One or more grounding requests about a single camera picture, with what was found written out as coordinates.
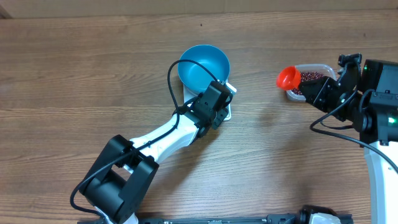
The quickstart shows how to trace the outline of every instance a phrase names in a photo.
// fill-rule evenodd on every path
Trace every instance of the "cable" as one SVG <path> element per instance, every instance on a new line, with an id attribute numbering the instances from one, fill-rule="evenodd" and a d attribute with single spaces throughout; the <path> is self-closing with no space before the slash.
<path id="1" fill-rule="evenodd" d="M 171 64 L 171 66 L 170 66 L 170 68 L 169 68 L 169 71 L 167 72 L 167 84 L 168 84 L 168 86 L 169 86 L 169 91 L 170 91 L 170 94 L 171 94 L 171 96 L 172 96 L 173 103 L 174 103 L 174 106 L 175 106 L 175 111 L 176 111 L 176 114 L 177 114 L 177 120 L 175 121 L 175 125 L 173 125 L 173 127 L 170 128 L 170 130 L 168 130 L 167 132 L 165 132 L 165 133 L 162 134 L 161 136 L 159 136 L 159 137 L 157 137 L 157 138 L 155 138 L 155 139 L 153 139 L 153 140 L 151 140 L 151 141 L 148 141 L 147 143 L 143 144 L 142 146 L 136 148 L 135 151 L 130 151 L 130 152 L 125 153 L 124 155 L 120 156 L 119 158 L 115 159 L 114 161 L 112 161 L 112 162 L 106 164 L 105 166 L 103 166 L 102 168 L 98 169 L 96 172 L 94 172 L 93 174 L 91 174 L 91 175 L 90 175 L 89 177 L 87 177 L 85 180 L 82 180 L 82 181 L 73 189 L 72 193 L 70 194 L 70 205 L 71 205 L 74 209 L 79 210 L 79 211 L 81 211 L 81 212 L 92 213 L 92 214 L 98 215 L 98 216 L 100 216 L 100 217 L 102 217 L 102 218 L 105 218 L 104 215 L 103 215 L 101 212 L 99 212 L 99 211 L 92 210 L 92 209 L 88 209 L 88 208 L 83 208 L 83 207 L 80 207 L 80 206 L 78 206 L 78 205 L 75 204 L 75 195 L 76 195 L 76 193 L 79 191 L 79 189 L 80 189 L 83 185 L 85 185 L 88 181 L 91 181 L 91 180 L 92 180 L 97 174 L 99 174 L 101 171 L 107 169 L 109 166 L 113 166 L 113 164 L 115 164 L 115 163 L 117 163 L 117 162 L 119 162 L 119 161 L 121 161 L 121 160 L 123 160 L 123 159 L 125 159 L 125 158 L 127 158 L 127 157 L 129 157 L 129 156 L 131 156 L 131 155 L 133 155 L 136 151 L 140 151 L 141 149 L 144 149 L 144 148 L 150 146 L 151 144 L 153 144 L 153 143 L 155 143 L 155 142 L 161 140 L 162 138 L 166 137 L 167 135 L 169 135 L 171 132 L 173 132 L 173 131 L 177 128 L 178 123 L 180 122 L 180 113 L 179 113 L 179 110 L 178 110 L 177 100 L 175 99 L 175 96 L 174 96 L 174 93 L 173 93 L 173 89 L 172 89 L 172 85 L 171 85 L 171 82 L 170 82 L 170 75 L 171 75 L 171 71 L 172 71 L 173 67 L 174 67 L 176 64 L 180 63 L 180 62 L 191 62 L 191 63 L 194 63 L 194 64 L 198 65 L 199 67 L 203 68 L 203 69 L 204 69 L 216 82 L 218 82 L 217 78 L 216 78 L 206 67 L 204 67 L 203 65 L 199 64 L 199 63 L 196 62 L 196 61 L 189 60 L 189 59 L 181 59 L 181 60 L 175 61 L 173 64 Z"/>
<path id="2" fill-rule="evenodd" d="M 394 168 L 394 170 L 395 170 L 395 171 L 397 172 L 397 174 L 398 174 L 398 167 L 397 167 L 397 165 L 395 165 L 394 162 L 393 162 L 390 158 L 388 158 L 383 152 L 381 152 L 380 150 L 376 149 L 375 147 L 373 147 L 373 146 L 371 146 L 371 145 L 369 145 L 369 144 L 366 144 L 365 142 L 362 142 L 362 141 L 360 141 L 360 140 L 357 140 L 357 139 L 355 139 L 355 138 L 351 138 L 351 137 L 349 137 L 349 136 L 345 136 L 345 135 L 343 135 L 343 134 L 333 133 L 333 132 L 330 132 L 330 131 L 324 131 L 324 130 L 321 130 L 321 129 L 314 128 L 315 125 L 317 125 L 318 123 L 320 123 L 321 121 L 323 121 L 323 120 L 326 119 L 327 117 L 333 115 L 333 114 L 336 113 L 338 110 L 342 109 L 342 107 L 344 107 L 347 103 L 349 103 L 349 102 L 355 97 L 355 94 L 357 94 L 357 92 L 358 92 L 358 86 L 355 87 L 354 93 L 353 93 L 351 96 L 349 96 L 349 98 L 348 98 L 346 101 L 344 101 L 344 103 L 340 104 L 336 109 L 334 109 L 334 110 L 331 111 L 330 113 L 325 114 L 325 115 L 323 115 L 321 118 L 318 118 L 316 121 L 314 121 L 314 122 L 310 125 L 310 129 L 311 129 L 312 131 L 315 131 L 316 133 L 326 134 L 326 135 L 333 136 L 333 137 L 336 137 L 336 138 L 340 138 L 340 139 L 344 139 L 344 140 L 347 140 L 347 141 L 351 141 L 351 142 L 354 142 L 354 143 L 356 143 L 356 144 L 359 144 L 359 145 L 361 145 L 361 146 L 363 146 L 363 147 L 366 147 L 366 148 L 372 150 L 373 152 L 375 152 L 375 153 L 377 153 L 379 156 L 381 156 L 383 159 L 385 159 L 385 160 L 390 164 L 390 166 L 392 166 L 392 168 Z"/>
<path id="3" fill-rule="evenodd" d="M 323 124 L 323 121 L 321 121 L 320 123 L 322 124 L 322 126 L 324 126 L 326 128 L 334 129 L 334 130 L 347 130 L 347 129 L 354 128 L 353 125 L 346 125 L 346 126 L 342 126 L 342 127 L 331 127 L 331 126 L 327 126 L 327 125 Z"/>
<path id="4" fill-rule="evenodd" d="M 367 97 L 367 95 L 368 95 L 369 93 L 374 92 L 374 91 L 375 91 L 375 90 L 373 90 L 373 89 L 368 89 L 368 90 L 366 90 L 366 91 L 362 94 L 361 101 L 359 101 L 359 106 L 358 106 L 358 109 L 359 109 L 359 112 L 360 112 L 360 113 L 362 113 L 363 101 L 365 100 L 365 98 Z"/>

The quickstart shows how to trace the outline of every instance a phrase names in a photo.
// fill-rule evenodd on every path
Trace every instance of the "green light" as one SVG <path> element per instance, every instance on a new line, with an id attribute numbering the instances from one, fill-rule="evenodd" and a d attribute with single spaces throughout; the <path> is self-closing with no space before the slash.
<path id="1" fill-rule="evenodd" d="M 395 122 L 397 122 L 396 119 L 394 119 L 394 118 L 388 118 L 388 123 L 394 124 Z"/>

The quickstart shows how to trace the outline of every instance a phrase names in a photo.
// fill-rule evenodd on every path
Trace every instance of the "wooden surface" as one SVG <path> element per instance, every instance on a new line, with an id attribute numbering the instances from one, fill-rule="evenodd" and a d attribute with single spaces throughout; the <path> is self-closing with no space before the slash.
<path id="1" fill-rule="evenodd" d="M 7 18 L 396 9 L 398 0 L 0 0 Z"/>
<path id="2" fill-rule="evenodd" d="M 139 215 L 262 216 L 309 203 L 370 223 L 363 150 L 311 132 L 322 113 L 287 101 L 275 77 L 303 63 L 337 69 L 339 54 L 398 61 L 398 10 L 2 20 L 0 29 L 0 223 L 93 218 L 71 208 L 70 192 L 111 137 L 169 120 L 166 72 L 196 44 L 229 57 L 233 118 L 161 164 Z M 175 70 L 172 85 L 182 103 Z"/>

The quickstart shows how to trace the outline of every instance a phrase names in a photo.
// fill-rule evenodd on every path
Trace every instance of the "wall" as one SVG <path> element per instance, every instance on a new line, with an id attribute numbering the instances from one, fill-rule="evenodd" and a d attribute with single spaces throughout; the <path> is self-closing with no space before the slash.
<path id="1" fill-rule="evenodd" d="M 6 18 L 395 9 L 398 0 L 0 0 Z"/>

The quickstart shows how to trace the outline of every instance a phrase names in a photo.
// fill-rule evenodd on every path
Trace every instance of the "container of beans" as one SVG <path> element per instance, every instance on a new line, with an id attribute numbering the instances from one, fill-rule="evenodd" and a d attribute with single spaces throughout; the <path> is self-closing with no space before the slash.
<path id="1" fill-rule="evenodd" d="M 329 65 L 324 64 L 307 64 L 296 65 L 298 71 L 301 73 L 301 82 L 316 80 L 324 76 L 332 77 L 336 80 L 336 74 Z M 294 88 L 293 90 L 286 91 L 287 98 L 292 101 L 305 102 L 305 97 L 300 90 Z"/>

